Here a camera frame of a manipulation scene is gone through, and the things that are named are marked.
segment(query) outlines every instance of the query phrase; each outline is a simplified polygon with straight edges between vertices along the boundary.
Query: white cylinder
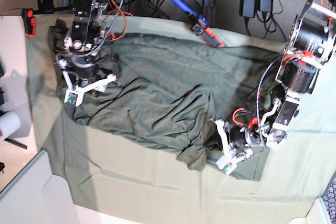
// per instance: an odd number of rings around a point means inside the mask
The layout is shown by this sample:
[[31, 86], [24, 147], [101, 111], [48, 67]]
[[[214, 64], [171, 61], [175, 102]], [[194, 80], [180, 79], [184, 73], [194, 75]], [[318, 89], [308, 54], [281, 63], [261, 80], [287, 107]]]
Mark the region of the white cylinder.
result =
[[20, 119], [13, 112], [9, 111], [0, 116], [0, 141], [8, 138], [20, 128]]

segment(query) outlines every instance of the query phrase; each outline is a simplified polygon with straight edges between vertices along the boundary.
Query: wrinkled fabric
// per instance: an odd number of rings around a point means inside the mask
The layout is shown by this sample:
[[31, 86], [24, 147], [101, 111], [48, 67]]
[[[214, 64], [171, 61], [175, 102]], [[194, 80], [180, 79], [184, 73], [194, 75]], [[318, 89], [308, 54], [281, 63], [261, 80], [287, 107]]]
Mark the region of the wrinkled fabric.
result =
[[[289, 125], [286, 144], [269, 152], [260, 181], [237, 180], [211, 166], [201, 173], [188, 170], [172, 153], [75, 123], [56, 94], [48, 29], [58, 17], [68, 27], [72, 24], [71, 15], [37, 15], [36, 35], [26, 38], [27, 89], [37, 147], [48, 152], [53, 174], [66, 179], [76, 205], [139, 223], [288, 224], [306, 216], [325, 191], [336, 170], [336, 106], [331, 106], [336, 95], [335, 57], [323, 66], [313, 94], [301, 97], [300, 113]], [[200, 40], [180, 22], [143, 17], [127, 17], [127, 21], [130, 34]], [[113, 31], [122, 30], [122, 19], [117, 19]], [[231, 31], [214, 28], [214, 32], [231, 47], [281, 51], [283, 46]], [[250, 61], [240, 61], [239, 67], [245, 63]], [[241, 162], [235, 177], [251, 174], [252, 162]]]
[[[214, 165], [222, 155], [204, 147], [215, 131], [209, 119], [226, 118], [237, 106], [251, 106], [246, 103], [247, 95], [257, 85], [264, 66], [277, 56], [259, 48], [216, 49], [194, 41], [141, 34], [105, 45], [101, 55], [111, 52], [120, 55], [119, 64], [101, 67], [112, 70], [118, 84], [109, 84], [99, 97], [85, 94], [80, 107], [65, 104], [69, 116], [79, 124], [175, 153], [177, 160], [200, 172], [207, 161]], [[63, 100], [66, 84], [56, 71]], [[267, 154], [248, 160], [233, 176], [259, 180]]]

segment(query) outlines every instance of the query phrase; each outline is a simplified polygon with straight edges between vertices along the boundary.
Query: white plastic part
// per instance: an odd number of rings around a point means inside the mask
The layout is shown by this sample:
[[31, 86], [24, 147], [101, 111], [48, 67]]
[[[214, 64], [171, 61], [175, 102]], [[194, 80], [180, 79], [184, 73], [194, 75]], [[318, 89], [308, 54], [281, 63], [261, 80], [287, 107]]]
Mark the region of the white plastic part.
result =
[[272, 110], [269, 111], [269, 112], [266, 112], [264, 114], [264, 116], [262, 117], [261, 122], [260, 122], [260, 126], [264, 125], [264, 123], [266, 122], [267, 117], [275, 114], [275, 112], [277, 111], [277, 109], [279, 108], [280, 105], [281, 105], [280, 100], [279, 99], [275, 100], [275, 102], [273, 104]]
[[63, 73], [64, 79], [65, 79], [65, 82], [68, 86], [68, 89], [73, 90], [74, 87], [73, 87], [71, 79], [69, 77], [69, 73], [67, 71], [62, 71], [62, 73]]
[[65, 92], [64, 97], [64, 103], [69, 102], [71, 98], [73, 98], [73, 102], [76, 102], [75, 106], [78, 107], [83, 103], [84, 94], [88, 91], [91, 91], [93, 89], [95, 90], [102, 90], [107, 84], [109, 84], [112, 81], [115, 81], [117, 77], [114, 74], [109, 74], [105, 79], [96, 81], [90, 85], [87, 85], [86, 87], [82, 88], [80, 86], [76, 86], [75, 90], [71, 89], [68, 85], [68, 89]]
[[61, 69], [65, 69], [65, 67], [67, 66], [67, 61], [65, 59], [61, 59], [58, 61], [58, 64], [60, 66]]
[[20, 128], [20, 119], [13, 111], [0, 116], [0, 141], [8, 138]]
[[232, 156], [231, 156], [230, 150], [229, 150], [229, 143], [228, 143], [228, 140], [227, 140], [226, 133], [224, 131], [225, 122], [222, 119], [219, 119], [219, 120], [215, 121], [215, 124], [217, 126], [217, 131], [220, 135], [220, 139], [222, 140], [224, 156], [226, 156], [228, 158], [229, 157], [231, 158]]
[[216, 165], [218, 166], [218, 169], [223, 170], [228, 162], [228, 158], [223, 155], [219, 158], [219, 160], [216, 161]]

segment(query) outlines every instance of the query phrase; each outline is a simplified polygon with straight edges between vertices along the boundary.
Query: orange cable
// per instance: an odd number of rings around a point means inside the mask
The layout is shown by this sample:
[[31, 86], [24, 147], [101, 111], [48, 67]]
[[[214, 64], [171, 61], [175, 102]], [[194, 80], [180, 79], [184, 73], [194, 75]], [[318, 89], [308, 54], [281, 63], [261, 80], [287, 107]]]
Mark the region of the orange cable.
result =
[[111, 41], [113, 41], [114, 40], [114, 33], [112, 32], [112, 31], [110, 31], [110, 34], [111, 34]]
[[233, 114], [232, 114], [232, 121], [235, 124], [238, 124], [240, 126], [244, 126], [244, 124], [242, 122], [239, 122], [239, 121], [236, 120], [236, 118], [239, 116], [239, 115], [236, 115], [236, 113], [239, 112], [239, 111], [242, 111], [242, 110], [244, 110], [244, 108], [239, 108], [239, 109], [235, 110], [235, 112], [233, 112]]
[[[114, 0], [110, 0], [110, 1], [111, 1], [111, 3], [115, 6], [116, 9], [119, 8], [118, 5], [114, 2]], [[120, 13], [120, 15], [122, 16], [123, 21], [124, 21], [124, 29], [123, 29], [123, 31], [122, 31], [122, 34], [121, 34], [118, 38], [115, 38], [114, 40], [120, 39], [122, 36], [124, 36], [125, 33], [126, 33], [126, 30], [127, 30], [127, 21], [126, 21], [125, 15], [124, 15], [124, 13], [123, 13], [122, 10], [120, 10], [119, 13]]]

